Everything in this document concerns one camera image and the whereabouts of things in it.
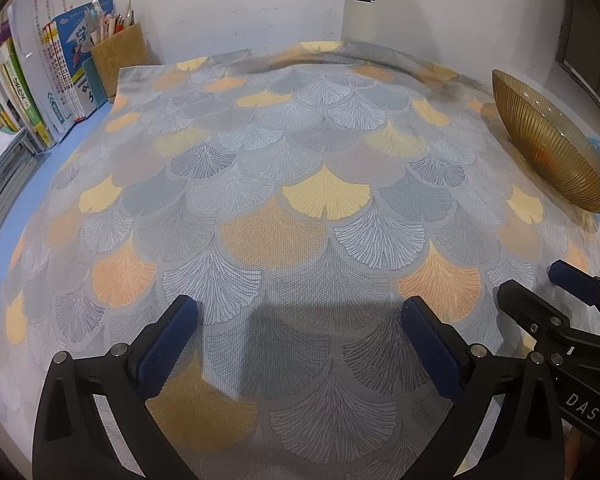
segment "silver bolt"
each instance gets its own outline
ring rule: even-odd
[[[540,352],[531,352],[531,360],[537,365],[544,363],[544,356]]]
[[[69,354],[64,350],[61,350],[54,355],[54,362],[59,365],[60,363],[64,363],[64,360]]]
[[[551,354],[551,362],[556,366],[561,366],[564,362],[564,359],[558,352],[554,352]]]
[[[472,345],[470,348],[471,355],[477,358],[485,357],[488,350],[482,345]]]
[[[109,350],[109,352],[111,352],[111,355],[113,355],[114,357],[120,357],[121,355],[125,354],[128,348],[129,345],[126,343],[116,343],[111,347],[111,350]]]

